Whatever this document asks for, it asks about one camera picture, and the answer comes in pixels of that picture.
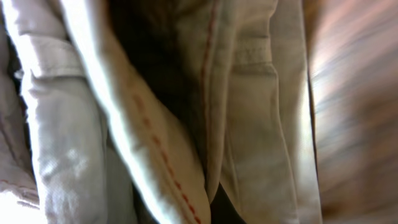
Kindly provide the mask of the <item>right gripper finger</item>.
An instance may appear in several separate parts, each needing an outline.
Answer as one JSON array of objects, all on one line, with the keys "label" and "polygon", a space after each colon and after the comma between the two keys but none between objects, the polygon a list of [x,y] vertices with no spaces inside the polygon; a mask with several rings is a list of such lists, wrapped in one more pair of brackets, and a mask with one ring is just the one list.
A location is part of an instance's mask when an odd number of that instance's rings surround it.
[{"label": "right gripper finger", "polygon": [[246,224],[233,207],[223,186],[219,184],[216,195],[210,204],[211,224]]}]

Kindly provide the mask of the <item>beige khaki shorts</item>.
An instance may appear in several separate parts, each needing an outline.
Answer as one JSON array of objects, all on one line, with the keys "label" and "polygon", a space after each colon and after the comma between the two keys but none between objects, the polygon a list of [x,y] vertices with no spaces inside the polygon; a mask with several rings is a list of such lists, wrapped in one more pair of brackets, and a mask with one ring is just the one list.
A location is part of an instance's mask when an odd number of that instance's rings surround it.
[{"label": "beige khaki shorts", "polygon": [[2,1],[1,222],[321,223],[302,1]]}]

